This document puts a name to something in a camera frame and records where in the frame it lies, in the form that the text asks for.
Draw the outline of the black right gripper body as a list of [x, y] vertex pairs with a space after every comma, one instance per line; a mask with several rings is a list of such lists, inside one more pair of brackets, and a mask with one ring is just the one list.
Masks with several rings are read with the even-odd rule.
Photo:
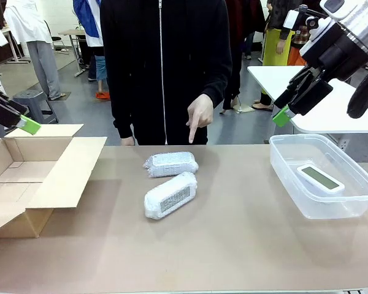
[[368, 61], [368, 49], [339, 25], [326, 28], [301, 48], [306, 66], [321, 69], [318, 79], [345, 81]]

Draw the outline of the person's left hand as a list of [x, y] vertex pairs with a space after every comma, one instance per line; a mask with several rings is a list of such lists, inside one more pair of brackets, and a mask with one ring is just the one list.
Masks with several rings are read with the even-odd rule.
[[188, 121], [186, 125], [190, 128], [189, 143], [193, 143], [196, 131], [207, 127], [213, 121], [213, 102], [206, 94], [201, 94], [188, 107]]

